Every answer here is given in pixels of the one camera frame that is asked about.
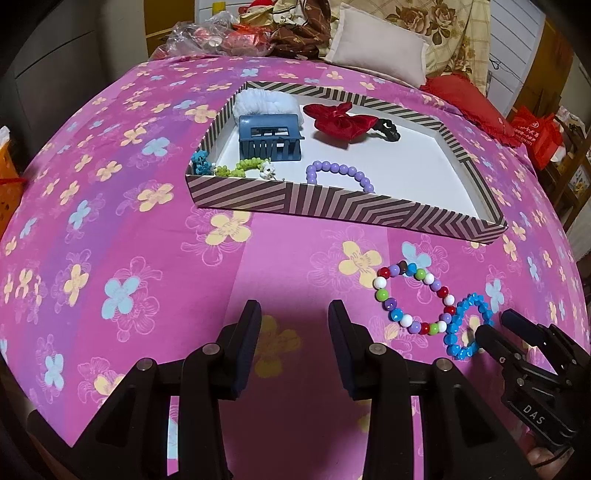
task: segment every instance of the plastic bag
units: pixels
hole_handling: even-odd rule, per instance
[[[150,60],[184,55],[264,57],[273,49],[271,32],[265,28],[244,27],[230,12],[220,12],[197,25],[178,22],[166,43],[152,53]]]
[[[554,124],[554,114],[537,118],[522,105],[511,125],[515,129],[515,136],[527,147],[534,167],[543,170],[562,145],[562,135]]]

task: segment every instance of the red pillow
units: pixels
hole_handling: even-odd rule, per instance
[[[521,145],[509,122],[464,76],[442,75],[427,79],[427,84],[423,85],[421,90],[456,106],[468,121],[503,145],[515,148]]]

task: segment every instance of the red bag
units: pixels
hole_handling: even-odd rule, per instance
[[[536,118],[526,106],[520,106],[511,122],[515,136],[527,147],[534,167],[543,170],[562,145],[562,135],[554,124],[554,114]]]

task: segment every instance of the white pillow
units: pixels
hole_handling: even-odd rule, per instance
[[[425,84],[425,37],[344,3],[339,17],[326,62],[415,88]]]

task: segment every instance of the striped border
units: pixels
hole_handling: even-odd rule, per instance
[[[196,176],[191,174],[191,169],[188,167],[187,184],[196,206],[340,219],[407,228],[482,244],[492,243],[507,229],[507,222],[501,209],[480,172],[466,150],[442,122],[431,116],[358,93],[295,83],[245,82],[217,113],[200,143],[201,150],[212,149],[220,131],[232,115],[236,94],[246,88],[276,90],[292,95],[352,102],[354,105],[399,116],[438,132],[459,163],[466,169],[467,175],[474,182],[494,222],[410,200],[398,200],[384,195],[368,195],[364,192],[351,192],[336,187],[289,181]]]

